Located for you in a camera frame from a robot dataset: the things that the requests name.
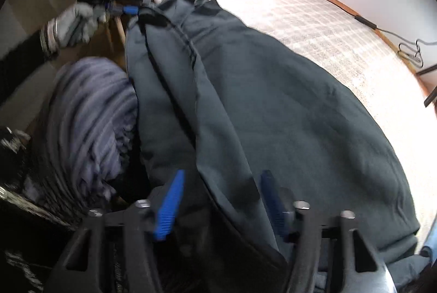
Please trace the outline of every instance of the striped fabric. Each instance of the striped fabric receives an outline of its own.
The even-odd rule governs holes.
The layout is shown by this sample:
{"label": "striped fabric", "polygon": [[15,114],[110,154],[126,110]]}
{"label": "striped fabric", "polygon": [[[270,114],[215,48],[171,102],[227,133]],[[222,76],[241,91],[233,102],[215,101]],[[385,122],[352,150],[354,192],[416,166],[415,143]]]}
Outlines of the striped fabric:
{"label": "striped fabric", "polygon": [[57,73],[31,144],[36,170],[25,194],[69,223],[105,207],[122,174],[138,112],[133,86],[104,58],[84,58]]}

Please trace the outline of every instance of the mattress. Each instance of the mattress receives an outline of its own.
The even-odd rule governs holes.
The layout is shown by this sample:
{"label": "mattress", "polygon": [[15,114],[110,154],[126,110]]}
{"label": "mattress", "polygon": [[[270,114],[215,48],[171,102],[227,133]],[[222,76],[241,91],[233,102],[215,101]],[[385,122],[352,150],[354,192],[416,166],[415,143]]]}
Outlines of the mattress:
{"label": "mattress", "polygon": [[406,173],[421,247],[437,212],[437,119],[415,76],[370,28],[326,0],[217,0],[246,25],[324,68],[363,103]]}

